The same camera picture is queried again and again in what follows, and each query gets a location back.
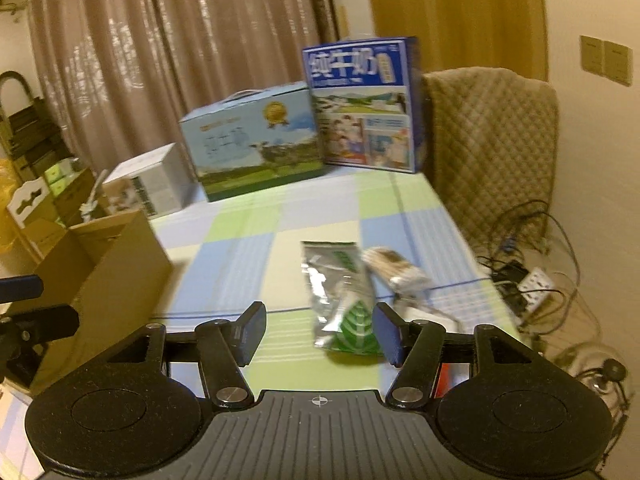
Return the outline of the light blue milk carton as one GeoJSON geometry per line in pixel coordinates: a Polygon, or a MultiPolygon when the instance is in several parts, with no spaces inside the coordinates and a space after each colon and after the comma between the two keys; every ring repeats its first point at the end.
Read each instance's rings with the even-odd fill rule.
{"type": "Polygon", "coordinates": [[[192,110],[180,129],[211,202],[317,177],[326,169],[303,81],[236,92],[192,110]]]}

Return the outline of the brown curtain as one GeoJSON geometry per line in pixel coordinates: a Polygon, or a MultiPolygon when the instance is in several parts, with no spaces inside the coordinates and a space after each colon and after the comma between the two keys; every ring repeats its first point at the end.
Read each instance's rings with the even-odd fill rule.
{"type": "Polygon", "coordinates": [[[28,0],[37,72],[93,170],[182,139],[191,110],[301,80],[337,36],[332,0],[28,0]]]}

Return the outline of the green tissue packs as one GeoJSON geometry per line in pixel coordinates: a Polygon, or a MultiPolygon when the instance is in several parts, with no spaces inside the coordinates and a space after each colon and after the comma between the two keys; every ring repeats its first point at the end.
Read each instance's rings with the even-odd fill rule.
{"type": "Polygon", "coordinates": [[[44,172],[44,180],[50,192],[59,196],[85,168],[86,165],[78,157],[67,157],[49,167],[44,172]]]}

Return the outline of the silver green foil pouch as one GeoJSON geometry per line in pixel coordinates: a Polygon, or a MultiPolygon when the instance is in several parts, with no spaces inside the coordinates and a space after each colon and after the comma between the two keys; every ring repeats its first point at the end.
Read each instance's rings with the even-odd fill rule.
{"type": "Polygon", "coordinates": [[[358,245],[305,240],[302,251],[314,312],[314,346],[326,352],[379,356],[372,325],[374,287],[358,245]]]}

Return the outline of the red pig toy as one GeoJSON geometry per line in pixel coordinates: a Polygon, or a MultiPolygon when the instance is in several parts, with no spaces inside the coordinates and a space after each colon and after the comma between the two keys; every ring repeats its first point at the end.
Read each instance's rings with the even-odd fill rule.
{"type": "Polygon", "coordinates": [[[440,366],[434,397],[438,399],[444,396],[450,390],[451,385],[452,385],[451,365],[449,363],[444,363],[440,366]]]}

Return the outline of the cotton swab pack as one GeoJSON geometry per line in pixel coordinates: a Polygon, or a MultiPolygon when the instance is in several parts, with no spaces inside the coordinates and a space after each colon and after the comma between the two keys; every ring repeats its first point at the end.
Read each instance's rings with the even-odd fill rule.
{"type": "Polygon", "coordinates": [[[367,268],[393,292],[420,292],[431,285],[430,277],[418,266],[392,248],[375,246],[365,249],[361,258],[367,268]]]}

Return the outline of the quilted beige chair cover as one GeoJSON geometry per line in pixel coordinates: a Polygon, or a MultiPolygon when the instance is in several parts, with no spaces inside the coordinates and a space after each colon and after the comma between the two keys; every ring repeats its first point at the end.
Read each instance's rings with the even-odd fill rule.
{"type": "Polygon", "coordinates": [[[547,227],[559,140],[559,99],[547,81],[506,68],[423,77],[430,179],[477,255],[508,236],[538,242],[547,227]]]}

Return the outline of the black folding cart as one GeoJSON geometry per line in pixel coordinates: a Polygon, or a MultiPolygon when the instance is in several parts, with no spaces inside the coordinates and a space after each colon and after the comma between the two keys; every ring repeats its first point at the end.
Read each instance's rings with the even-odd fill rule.
{"type": "Polygon", "coordinates": [[[22,86],[29,106],[12,115],[1,110],[1,145],[20,179],[35,180],[56,162],[73,154],[44,99],[34,96],[26,79],[15,70],[1,74],[1,84],[9,80],[22,86]]]}

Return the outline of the white appliance box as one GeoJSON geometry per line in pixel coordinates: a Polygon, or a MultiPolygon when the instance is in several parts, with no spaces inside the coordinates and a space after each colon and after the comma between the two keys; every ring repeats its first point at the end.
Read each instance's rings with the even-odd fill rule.
{"type": "Polygon", "coordinates": [[[182,147],[171,143],[121,162],[103,181],[102,190],[111,214],[141,210],[154,219],[183,209],[195,181],[182,147]]]}

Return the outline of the double wall switch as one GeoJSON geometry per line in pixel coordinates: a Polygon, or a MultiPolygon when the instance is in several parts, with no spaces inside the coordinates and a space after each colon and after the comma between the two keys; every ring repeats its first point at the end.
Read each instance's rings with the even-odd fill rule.
{"type": "Polygon", "coordinates": [[[634,80],[634,52],[630,47],[590,36],[579,37],[580,67],[587,73],[630,87],[634,80]]]}

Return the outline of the clear pack white pads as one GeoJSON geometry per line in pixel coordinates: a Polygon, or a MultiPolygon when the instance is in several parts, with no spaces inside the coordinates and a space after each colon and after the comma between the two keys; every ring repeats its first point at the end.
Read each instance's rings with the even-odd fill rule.
{"type": "Polygon", "coordinates": [[[392,308],[407,322],[428,321],[446,328],[448,333],[460,333],[461,323],[452,315],[431,307],[417,296],[395,294],[392,308]]]}

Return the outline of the dark blue milk carton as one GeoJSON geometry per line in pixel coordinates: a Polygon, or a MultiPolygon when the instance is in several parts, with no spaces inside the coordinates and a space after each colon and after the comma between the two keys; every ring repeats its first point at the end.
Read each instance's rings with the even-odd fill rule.
{"type": "Polygon", "coordinates": [[[426,144],[416,37],[320,44],[305,48],[302,58],[329,164],[421,170],[426,144]]]}

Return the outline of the yellow wooden door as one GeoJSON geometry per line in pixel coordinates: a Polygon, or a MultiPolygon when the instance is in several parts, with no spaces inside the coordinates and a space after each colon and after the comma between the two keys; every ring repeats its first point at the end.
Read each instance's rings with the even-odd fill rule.
{"type": "Polygon", "coordinates": [[[370,0],[380,37],[419,38],[422,70],[503,67],[548,78],[544,0],[370,0]]]}

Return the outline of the brown cardboard box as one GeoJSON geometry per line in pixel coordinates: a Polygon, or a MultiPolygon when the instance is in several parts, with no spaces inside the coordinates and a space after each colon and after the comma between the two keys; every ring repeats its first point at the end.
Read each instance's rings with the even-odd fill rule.
{"type": "Polygon", "coordinates": [[[44,352],[27,388],[33,398],[60,378],[145,325],[162,296],[172,263],[141,211],[73,226],[38,264],[41,300],[70,304],[73,337],[44,352]]]}

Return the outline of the white power strip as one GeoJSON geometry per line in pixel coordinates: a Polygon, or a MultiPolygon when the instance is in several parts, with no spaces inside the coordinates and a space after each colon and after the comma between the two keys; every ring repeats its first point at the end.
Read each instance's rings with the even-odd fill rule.
{"type": "Polygon", "coordinates": [[[516,288],[524,300],[526,313],[533,313],[553,294],[559,292],[554,281],[541,268],[533,268],[516,288]]]}

